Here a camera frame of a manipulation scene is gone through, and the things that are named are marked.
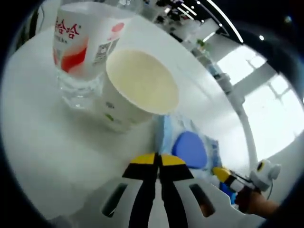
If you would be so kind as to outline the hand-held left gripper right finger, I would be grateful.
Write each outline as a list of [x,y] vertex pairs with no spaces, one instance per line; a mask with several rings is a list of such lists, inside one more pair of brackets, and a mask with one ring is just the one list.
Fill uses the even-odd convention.
[[171,228],[257,228],[262,219],[235,209],[227,194],[196,179],[179,157],[160,155],[161,196]]

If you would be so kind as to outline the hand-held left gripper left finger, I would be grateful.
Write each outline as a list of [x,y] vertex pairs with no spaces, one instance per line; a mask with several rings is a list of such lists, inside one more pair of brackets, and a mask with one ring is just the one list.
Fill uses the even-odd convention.
[[123,175],[93,191],[71,216],[76,228],[146,228],[155,198],[155,153],[131,160]]

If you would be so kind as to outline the person's right hand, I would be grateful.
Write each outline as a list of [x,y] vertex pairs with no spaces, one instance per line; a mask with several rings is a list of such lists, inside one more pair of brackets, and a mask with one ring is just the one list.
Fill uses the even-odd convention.
[[263,195],[260,191],[243,189],[237,194],[235,204],[242,213],[255,214],[261,199]]

